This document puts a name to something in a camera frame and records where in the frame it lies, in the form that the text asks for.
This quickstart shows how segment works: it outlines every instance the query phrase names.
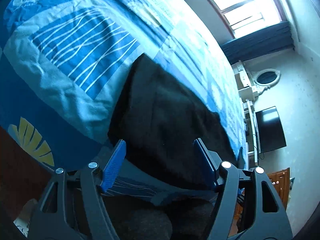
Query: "television screen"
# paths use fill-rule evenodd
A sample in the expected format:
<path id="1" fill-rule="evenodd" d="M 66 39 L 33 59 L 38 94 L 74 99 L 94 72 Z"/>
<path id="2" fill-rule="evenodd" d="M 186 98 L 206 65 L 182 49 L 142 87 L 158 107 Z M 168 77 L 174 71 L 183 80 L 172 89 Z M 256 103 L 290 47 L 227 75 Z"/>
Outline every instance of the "television screen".
<path id="1" fill-rule="evenodd" d="M 262 153 L 287 146 L 278 111 L 275 106 L 256 112 Z"/>

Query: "bed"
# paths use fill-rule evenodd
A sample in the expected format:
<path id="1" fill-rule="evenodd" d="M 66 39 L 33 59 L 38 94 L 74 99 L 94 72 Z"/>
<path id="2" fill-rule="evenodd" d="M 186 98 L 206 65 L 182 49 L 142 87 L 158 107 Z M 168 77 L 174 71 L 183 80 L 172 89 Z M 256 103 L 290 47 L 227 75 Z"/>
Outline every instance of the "bed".
<path id="1" fill-rule="evenodd" d="M 184 0 L 11 0 L 1 28 L 0 125 L 50 169 L 77 170 L 111 147 L 113 109 L 142 53 L 219 114 L 235 156 L 248 168 L 234 73 Z M 164 199 L 159 191 L 183 191 L 128 161 L 115 186 L 110 195 L 157 204 Z"/>

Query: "metal screw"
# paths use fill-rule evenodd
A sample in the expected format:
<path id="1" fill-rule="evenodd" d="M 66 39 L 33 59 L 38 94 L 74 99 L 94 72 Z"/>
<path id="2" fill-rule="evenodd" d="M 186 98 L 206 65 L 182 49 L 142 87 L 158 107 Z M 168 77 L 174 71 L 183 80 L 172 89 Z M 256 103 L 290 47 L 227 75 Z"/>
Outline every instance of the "metal screw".
<path id="1" fill-rule="evenodd" d="M 231 163 L 230 162 L 222 162 L 221 165 L 222 165 L 222 167 L 224 167 L 226 169 L 231 167 Z"/>
<path id="2" fill-rule="evenodd" d="M 256 167 L 256 172 L 259 174 L 262 174 L 262 173 L 264 173 L 264 169 L 261 167 Z"/>
<path id="3" fill-rule="evenodd" d="M 95 163 L 95 162 L 92 162 L 92 163 L 89 163 L 89 164 L 88 164 L 88 167 L 89 167 L 90 169 L 94 169 L 94 168 L 96 168 L 97 166 L 98 166 L 98 164 Z"/>
<path id="4" fill-rule="evenodd" d="M 57 169 L 56 169 L 56 173 L 57 173 L 57 174 L 63 173 L 63 168 L 57 168 Z"/>

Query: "wooden cabinet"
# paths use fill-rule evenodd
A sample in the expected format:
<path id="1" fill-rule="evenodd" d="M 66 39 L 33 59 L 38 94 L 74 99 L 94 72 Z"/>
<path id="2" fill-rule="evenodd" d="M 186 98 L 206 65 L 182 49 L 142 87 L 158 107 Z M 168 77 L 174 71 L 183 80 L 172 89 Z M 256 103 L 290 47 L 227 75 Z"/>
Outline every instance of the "wooden cabinet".
<path id="1" fill-rule="evenodd" d="M 271 183 L 275 186 L 275 189 L 278 192 L 280 199 L 282 200 L 284 208 L 287 209 L 290 188 L 290 168 L 268 174 L 268 177 Z M 237 204 L 234 218 L 238 219 L 241 213 L 242 207 Z"/>

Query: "wall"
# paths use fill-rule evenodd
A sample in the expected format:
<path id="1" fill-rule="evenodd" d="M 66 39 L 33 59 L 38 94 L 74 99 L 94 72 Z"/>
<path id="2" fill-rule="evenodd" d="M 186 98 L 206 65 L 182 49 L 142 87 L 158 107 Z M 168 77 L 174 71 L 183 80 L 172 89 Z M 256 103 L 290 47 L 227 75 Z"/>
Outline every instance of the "wall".
<path id="1" fill-rule="evenodd" d="M 307 61 L 320 66 L 320 17 L 311 0 L 287 0 L 297 30 L 296 48 Z"/>
<path id="2" fill-rule="evenodd" d="M 267 173 L 290 167 L 295 181 L 287 214 L 296 234 L 320 200 L 320 68 L 293 50 L 265 55 L 245 63 L 250 71 L 270 67 L 281 71 L 279 83 L 258 97 L 255 110 L 276 106 L 287 147 L 265 153 L 259 165 Z"/>
<path id="3" fill-rule="evenodd" d="M 198 17 L 204 22 L 219 44 L 233 39 L 230 31 L 224 24 L 220 15 L 208 0 L 185 0 Z"/>

